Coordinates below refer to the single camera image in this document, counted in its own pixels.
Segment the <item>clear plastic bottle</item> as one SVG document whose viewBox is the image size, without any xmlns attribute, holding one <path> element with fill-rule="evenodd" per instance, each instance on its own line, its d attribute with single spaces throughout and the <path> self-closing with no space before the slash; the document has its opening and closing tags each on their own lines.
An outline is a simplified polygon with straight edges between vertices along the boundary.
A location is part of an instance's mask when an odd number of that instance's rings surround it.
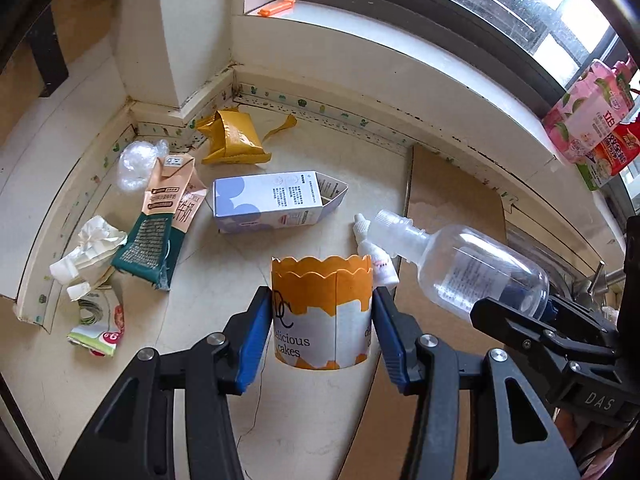
<svg viewBox="0 0 640 480">
<path fill-rule="evenodd" d="M 418 268 L 424 296 L 462 320 L 485 298 L 530 318 L 541 318 L 549 299 L 548 275 L 541 266 L 469 226 L 448 224 L 434 233 L 382 209 L 367 238 L 392 257 Z"/>
</svg>

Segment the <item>orange white cake cup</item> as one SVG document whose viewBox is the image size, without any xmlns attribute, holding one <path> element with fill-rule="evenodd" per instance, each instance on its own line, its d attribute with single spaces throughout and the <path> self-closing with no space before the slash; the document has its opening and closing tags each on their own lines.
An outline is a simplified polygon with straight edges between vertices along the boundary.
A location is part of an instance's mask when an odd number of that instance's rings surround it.
<svg viewBox="0 0 640 480">
<path fill-rule="evenodd" d="M 368 256 L 273 259 L 276 358 L 302 370 L 340 370 L 365 361 L 372 283 Z"/>
</svg>

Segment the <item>blue white carton box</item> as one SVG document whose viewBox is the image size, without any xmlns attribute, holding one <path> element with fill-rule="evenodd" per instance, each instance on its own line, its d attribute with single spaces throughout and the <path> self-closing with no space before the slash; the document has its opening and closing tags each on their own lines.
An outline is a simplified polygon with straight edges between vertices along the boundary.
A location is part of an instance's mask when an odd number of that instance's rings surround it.
<svg viewBox="0 0 640 480">
<path fill-rule="evenodd" d="M 213 182 L 214 219 L 224 234 L 313 226 L 347 191 L 345 182 L 312 170 L 221 178 Z"/>
</svg>

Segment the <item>small white dropper bottle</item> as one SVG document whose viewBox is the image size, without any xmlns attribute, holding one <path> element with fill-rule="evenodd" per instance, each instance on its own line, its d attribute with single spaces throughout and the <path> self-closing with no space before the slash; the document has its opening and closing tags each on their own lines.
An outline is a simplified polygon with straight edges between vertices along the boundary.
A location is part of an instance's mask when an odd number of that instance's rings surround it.
<svg viewBox="0 0 640 480">
<path fill-rule="evenodd" d="M 363 214 L 356 214 L 352 232 L 354 232 L 358 255 L 370 257 L 373 287 L 384 286 L 392 290 L 399 284 L 399 276 L 390 255 L 369 240 L 369 226 L 370 221 Z"/>
</svg>

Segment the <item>brown cutting board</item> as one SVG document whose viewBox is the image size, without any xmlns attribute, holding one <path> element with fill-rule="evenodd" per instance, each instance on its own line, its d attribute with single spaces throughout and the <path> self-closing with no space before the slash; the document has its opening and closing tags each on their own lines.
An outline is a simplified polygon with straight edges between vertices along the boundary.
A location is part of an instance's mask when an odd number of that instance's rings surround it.
<svg viewBox="0 0 640 480">
<path fill-rule="evenodd" d="M 501 243 L 506 220 L 496 191 L 425 148 L 412 149 L 412 165 L 405 216 L 428 232 L 448 224 L 472 226 Z M 413 315 L 424 332 L 442 338 L 450 347 L 484 356 L 501 344 L 469 322 L 432 304 L 421 292 L 416 266 L 400 264 L 395 304 Z M 411 434 L 416 398 L 402 396 L 378 360 L 366 405 L 342 466 L 342 479 L 397 479 Z"/>
</svg>

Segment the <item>red refill pouch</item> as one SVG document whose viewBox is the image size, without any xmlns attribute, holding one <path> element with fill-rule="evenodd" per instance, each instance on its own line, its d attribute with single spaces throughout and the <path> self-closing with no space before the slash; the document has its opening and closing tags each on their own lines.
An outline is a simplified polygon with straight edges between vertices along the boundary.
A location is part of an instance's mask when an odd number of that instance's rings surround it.
<svg viewBox="0 0 640 480">
<path fill-rule="evenodd" d="M 597 191 L 639 155 L 639 118 L 614 131 L 576 162 L 589 191 Z"/>
</svg>

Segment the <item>crumpled white tissue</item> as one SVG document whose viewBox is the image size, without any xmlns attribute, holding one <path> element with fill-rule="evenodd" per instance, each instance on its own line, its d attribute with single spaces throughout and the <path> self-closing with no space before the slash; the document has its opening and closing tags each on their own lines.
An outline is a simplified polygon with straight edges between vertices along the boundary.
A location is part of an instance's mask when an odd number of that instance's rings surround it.
<svg viewBox="0 0 640 480">
<path fill-rule="evenodd" d="M 101 216 L 82 226 L 73 250 L 49 266 L 52 278 L 65 288 L 70 301 L 85 297 L 111 276 L 114 255 L 127 243 L 127 237 Z"/>
</svg>

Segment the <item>pink refill pouch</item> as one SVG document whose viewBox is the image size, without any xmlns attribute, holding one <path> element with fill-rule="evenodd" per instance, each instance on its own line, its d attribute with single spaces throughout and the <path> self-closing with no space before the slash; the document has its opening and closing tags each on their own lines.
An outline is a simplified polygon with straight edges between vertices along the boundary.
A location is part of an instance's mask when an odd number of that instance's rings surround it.
<svg viewBox="0 0 640 480">
<path fill-rule="evenodd" d="M 637 70 L 630 56 L 613 67 L 594 60 L 542 118 L 544 131 L 568 162 L 586 156 L 628 115 Z"/>
</svg>

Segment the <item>peach green snack bag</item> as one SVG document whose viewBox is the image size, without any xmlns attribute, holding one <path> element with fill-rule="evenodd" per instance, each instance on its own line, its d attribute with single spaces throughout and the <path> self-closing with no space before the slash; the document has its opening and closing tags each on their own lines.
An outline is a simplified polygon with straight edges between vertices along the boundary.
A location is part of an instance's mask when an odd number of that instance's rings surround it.
<svg viewBox="0 0 640 480">
<path fill-rule="evenodd" d="M 206 194 L 193 156 L 170 154 L 157 159 L 140 216 L 126 244 L 114 255 L 112 266 L 167 292 L 186 233 Z"/>
</svg>

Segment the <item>crumpled clear plastic wrap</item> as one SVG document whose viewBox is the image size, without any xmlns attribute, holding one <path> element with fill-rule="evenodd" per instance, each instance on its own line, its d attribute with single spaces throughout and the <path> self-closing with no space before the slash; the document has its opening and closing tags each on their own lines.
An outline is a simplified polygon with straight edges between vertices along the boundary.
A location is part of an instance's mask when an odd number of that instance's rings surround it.
<svg viewBox="0 0 640 480">
<path fill-rule="evenodd" d="M 156 143 L 134 141 L 119 156 L 117 185 L 125 193 L 143 191 L 149 183 L 157 159 L 169 154 L 169 144 L 160 139 Z"/>
</svg>

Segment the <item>yellow crumpled wrapper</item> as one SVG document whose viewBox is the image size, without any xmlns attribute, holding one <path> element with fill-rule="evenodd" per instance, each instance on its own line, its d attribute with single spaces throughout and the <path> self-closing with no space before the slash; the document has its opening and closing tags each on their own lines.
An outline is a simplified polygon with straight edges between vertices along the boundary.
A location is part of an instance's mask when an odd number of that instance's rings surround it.
<svg viewBox="0 0 640 480">
<path fill-rule="evenodd" d="M 217 110 L 198 120 L 195 128 L 208 140 L 203 165 L 259 165 L 272 159 L 262 146 L 253 119 L 237 106 Z"/>
</svg>

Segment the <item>orange plastic clip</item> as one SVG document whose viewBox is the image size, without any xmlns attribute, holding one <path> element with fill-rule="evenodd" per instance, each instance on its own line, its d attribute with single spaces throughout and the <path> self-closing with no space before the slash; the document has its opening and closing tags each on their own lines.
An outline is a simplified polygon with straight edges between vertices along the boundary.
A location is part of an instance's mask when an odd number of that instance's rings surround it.
<svg viewBox="0 0 640 480">
<path fill-rule="evenodd" d="M 257 14 L 262 18 L 273 18 L 274 16 L 294 9 L 296 0 L 274 0 L 261 6 Z"/>
</svg>

